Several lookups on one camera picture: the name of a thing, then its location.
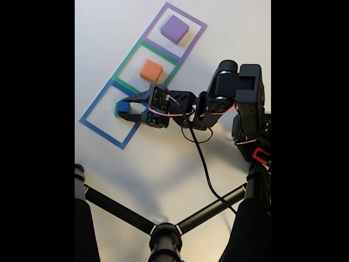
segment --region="purple square outline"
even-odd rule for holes
[[[194,23],[197,23],[199,26],[201,26],[201,29],[197,33],[197,35],[194,37],[188,48],[186,49],[185,53],[183,54],[182,57],[178,57],[175,54],[169,52],[167,49],[163,48],[162,46],[158,45],[157,43],[151,41],[150,39],[147,38],[149,35],[150,31],[154,28],[155,24],[159,21],[160,17],[164,14],[165,10],[167,8],[172,9],[173,11],[179,13],[180,15],[183,15],[184,17],[188,18],[189,20],[193,21]],[[161,52],[167,54],[168,56],[172,57],[173,59],[177,60],[179,63],[183,63],[184,60],[187,58],[189,55],[190,51],[193,49],[194,45],[198,41],[198,39],[201,37],[203,34],[203,31],[207,28],[207,24],[199,21],[198,19],[192,17],[191,15],[187,14],[186,12],[178,9],[177,7],[173,6],[170,3],[165,3],[164,6],[161,8],[159,13],[156,15],[154,20],[151,22],[151,24],[148,26],[148,28],[145,30],[143,35],[141,36],[141,39],[145,42],[147,42],[149,45],[152,45],[153,47],[159,49]]]

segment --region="blue square outline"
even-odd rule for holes
[[[135,123],[135,125],[132,127],[130,133],[126,136],[125,140],[123,142],[120,142],[120,141],[116,140],[115,138],[113,138],[112,136],[110,136],[107,133],[105,133],[103,130],[99,129],[98,127],[96,127],[95,125],[93,125],[93,124],[91,124],[90,122],[87,121],[87,118],[91,114],[92,110],[96,107],[98,102],[101,100],[101,98],[104,96],[104,94],[107,92],[107,90],[111,86],[119,89],[120,91],[122,91],[123,93],[127,94],[128,96],[135,95],[134,92],[128,90],[126,87],[122,86],[121,84],[115,82],[112,79],[109,79],[109,81],[105,84],[105,86],[99,92],[97,97],[93,100],[92,104],[88,107],[88,109],[82,115],[82,117],[80,118],[79,122],[84,124],[86,127],[91,129],[92,131],[95,131],[97,134],[99,134],[100,136],[102,136],[103,138],[108,140],[109,142],[113,143],[114,145],[116,145],[116,146],[120,147],[122,150],[124,150],[124,148],[126,147],[128,142],[131,140],[132,136],[135,134],[135,132],[137,131],[138,127],[140,126],[139,123]]]

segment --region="foam block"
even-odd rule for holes
[[[188,30],[189,26],[186,23],[172,15],[161,28],[161,34],[177,45]]]
[[[125,101],[119,101],[116,103],[114,115],[116,118],[121,118],[118,112],[128,113],[130,111],[130,103]]]
[[[161,65],[156,64],[151,60],[147,60],[140,72],[140,75],[143,79],[149,81],[150,83],[156,83],[159,80],[162,72],[163,67]]]

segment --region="green tape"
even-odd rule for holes
[[[136,88],[134,88],[132,85],[126,83],[125,81],[121,80],[119,78],[120,73],[122,72],[122,70],[124,70],[124,68],[126,67],[126,65],[128,64],[128,62],[131,60],[131,58],[133,57],[133,55],[135,54],[135,52],[137,51],[137,49],[140,46],[144,46],[145,48],[151,50],[152,52],[156,53],[158,56],[162,57],[163,59],[169,61],[170,63],[174,64],[175,67],[172,70],[172,72],[169,74],[169,76],[167,77],[167,79],[164,82],[164,85],[168,86],[169,83],[171,82],[171,80],[173,79],[173,77],[175,76],[175,74],[178,72],[178,70],[180,69],[180,67],[182,66],[181,63],[179,63],[178,61],[176,61],[175,59],[173,59],[172,57],[168,56],[167,54],[161,52],[160,50],[156,49],[155,47],[149,45],[147,42],[144,42],[143,40],[138,40],[138,42],[135,44],[135,46],[131,49],[131,51],[129,52],[129,54],[126,56],[126,58],[124,59],[124,61],[120,64],[120,66],[118,67],[118,69],[116,69],[115,73],[113,74],[113,76],[111,77],[111,79],[119,84],[121,84],[122,86],[126,87],[128,90],[134,92],[135,94],[140,93],[139,90],[137,90]],[[117,105],[115,107],[115,117],[120,118],[119,115],[117,114]]]
[[[131,51],[129,52],[129,54],[127,55],[127,57],[124,59],[124,61],[122,61],[121,65],[118,67],[118,69],[116,69],[115,73],[113,74],[113,76],[111,77],[112,80],[116,81],[117,78],[119,77],[119,74],[121,73],[122,70],[124,70],[125,66],[127,65],[127,63],[131,60],[132,56],[135,54],[135,52],[137,51],[137,49],[140,47],[142,43],[142,40],[138,40],[138,42],[135,44],[135,46],[131,49]]]

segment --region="white table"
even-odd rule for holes
[[[262,67],[266,111],[271,111],[270,0],[173,0],[208,25],[173,78],[170,90],[206,91],[225,59]],[[162,0],[75,0],[75,162],[86,183],[158,224],[176,224],[215,200],[194,143],[173,121],[167,129],[141,125],[124,150],[79,122],[80,117],[164,5]],[[246,181],[249,165],[231,138],[234,110],[201,145],[214,189],[224,195]],[[198,139],[206,132],[196,131]],[[166,155],[166,160],[158,161]],[[150,237],[91,204],[102,262],[147,261]],[[186,262],[218,261],[234,214],[225,210],[182,238]]]

